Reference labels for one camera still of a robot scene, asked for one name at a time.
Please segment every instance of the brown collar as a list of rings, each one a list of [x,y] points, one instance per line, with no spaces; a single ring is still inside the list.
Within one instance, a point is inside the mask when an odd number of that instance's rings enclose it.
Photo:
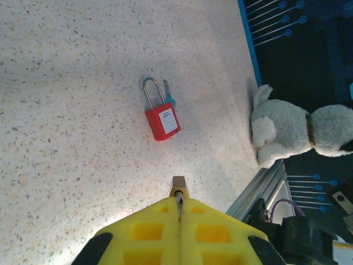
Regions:
[[[313,124],[311,123],[310,114],[305,115],[305,118],[307,119],[307,130],[308,130],[309,142],[311,144],[311,147],[314,147],[316,143],[314,139],[314,127],[313,127]]]

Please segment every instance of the teal key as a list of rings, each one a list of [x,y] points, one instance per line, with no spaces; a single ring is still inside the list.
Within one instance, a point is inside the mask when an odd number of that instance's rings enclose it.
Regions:
[[[164,88],[165,88],[165,95],[167,96],[165,99],[165,102],[166,103],[171,102],[174,109],[175,109],[175,100],[172,98],[172,94],[170,93],[168,81],[163,80],[163,84],[164,84]]]

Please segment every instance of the metal pin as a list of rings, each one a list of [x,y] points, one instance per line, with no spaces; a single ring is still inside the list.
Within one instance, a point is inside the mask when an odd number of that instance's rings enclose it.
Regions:
[[[176,204],[178,207],[178,217],[179,217],[179,222],[181,218],[181,210],[183,208],[183,193],[179,190],[175,192],[175,198],[176,198]]]

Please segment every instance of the plush dog ear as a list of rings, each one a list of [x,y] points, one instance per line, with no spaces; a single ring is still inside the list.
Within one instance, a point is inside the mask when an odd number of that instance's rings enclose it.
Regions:
[[[353,152],[353,139],[342,145],[340,151],[346,151],[347,153]]]
[[[347,108],[353,110],[353,100],[346,101],[346,102],[342,103],[341,105],[346,106]]]

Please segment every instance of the blue edge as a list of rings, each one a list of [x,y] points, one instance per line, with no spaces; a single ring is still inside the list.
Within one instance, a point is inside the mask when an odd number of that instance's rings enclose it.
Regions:
[[[261,86],[263,84],[262,79],[261,79],[261,74],[260,74],[260,68],[258,64],[258,60],[256,58],[256,53],[255,53],[255,47],[252,39],[252,34],[250,32],[250,25],[248,22],[248,17],[247,17],[247,12],[245,10],[245,4],[243,0],[238,0],[238,5],[240,9],[240,15],[242,16],[242,21],[244,25],[244,30],[245,30],[245,35],[247,37],[248,41],[248,46],[249,46],[249,51],[250,51],[250,57],[252,59],[253,63],[253,68],[255,72],[255,78],[258,86]]]

